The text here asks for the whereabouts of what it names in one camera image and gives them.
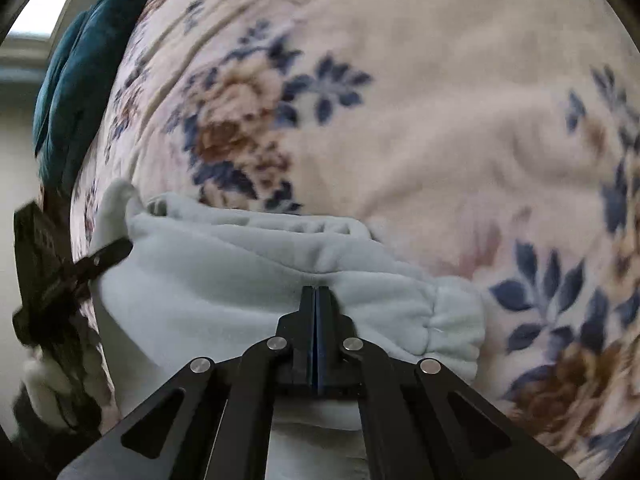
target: bed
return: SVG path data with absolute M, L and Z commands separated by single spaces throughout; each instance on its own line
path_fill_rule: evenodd
M 603 477 L 640 413 L 639 60 L 605 0 L 148 0 L 76 179 L 74 256 L 118 177 L 357 218 L 485 291 L 474 387 Z

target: teal cushion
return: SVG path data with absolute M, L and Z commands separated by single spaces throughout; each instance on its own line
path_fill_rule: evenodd
M 76 38 L 82 31 L 86 16 L 86 10 L 78 14 L 73 20 L 73 23 L 69 25 L 69 28 L 62 35 L 58 47 L 53 53 L 53 56 L 51 56 L 47 74 L 44 77 L 40 92 L 38 93 L 36 109 L 33 115 L 33 147 L 36 156 L 42 147 L 44 139 L 47 137 L 47 133 L 49 133 L 49 108 L 51 107 L 53 92 L 56 90 L 56 86 L 58 86 L 60 72 L 62 72 L 66 60 L 69 58 L 69 54 L 71 54 L 71 49 L 76 42 Z
M 88 11 L 51 99 L 49 131 L 38 157 L 45 186 L 71 195 L 146 1 L 99 0 Z

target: round metal pin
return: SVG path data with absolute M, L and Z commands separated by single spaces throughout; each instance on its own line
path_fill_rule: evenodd
M 425 359 L 420 363 L 420 370 L 426 374 L 435 375 L 442 370 L 442 366 L 436 359 Z
M 194 359 L 193 361 L 191 361 L 189 368 L 191 368 L 191 371 L 194 374 L 201 374 L 209 370 L 209 368 L 211 368 L 211 363 L 209 362 L 208 359 L 205 359 L 204 357 L 198 357 L 197 359 Z
M 344 346 L 345 350 L 351 350 L 352 352 L 357 352 L 358 350 L 362 350 L 364 343 L 360 338 L 348 337 L 342 342 L 342 346 Z
M 287 340 L 280 336 L 272 337 L 267 341 L 267 346 L 271 350 L 282 350 L 287 346 Z

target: window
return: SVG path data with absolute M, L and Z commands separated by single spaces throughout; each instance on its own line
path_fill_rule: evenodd
M 56 27 L 66 0 L 29 0 L 9 36 L 48 40 Z

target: floral bedding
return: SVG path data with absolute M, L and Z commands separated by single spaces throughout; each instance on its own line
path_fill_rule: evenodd
M 604 0 L 149 0 L 74 254 L 116 177 L 357 218 L 482 287 L 474 386 L 599 478 L 640 412 L 639 60 Z

